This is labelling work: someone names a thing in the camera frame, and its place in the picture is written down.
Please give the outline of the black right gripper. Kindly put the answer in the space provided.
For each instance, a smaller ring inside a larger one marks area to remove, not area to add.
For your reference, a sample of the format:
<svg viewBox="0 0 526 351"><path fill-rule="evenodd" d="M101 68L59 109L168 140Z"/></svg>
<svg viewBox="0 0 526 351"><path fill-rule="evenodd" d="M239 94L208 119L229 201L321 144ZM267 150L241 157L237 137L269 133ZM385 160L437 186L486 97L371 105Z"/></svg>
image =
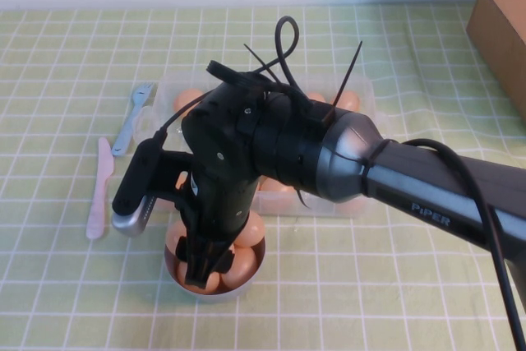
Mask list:
<svg viewBox="0 0 526 351"><path fill-rule="evenodd" d="M176 247L180 283L205 289L210 273L226 274L235 247L252 247L264 237L263 219L251 210L259 179L219 179L191 176L182 188L181 208L187 236Z"/></svg>

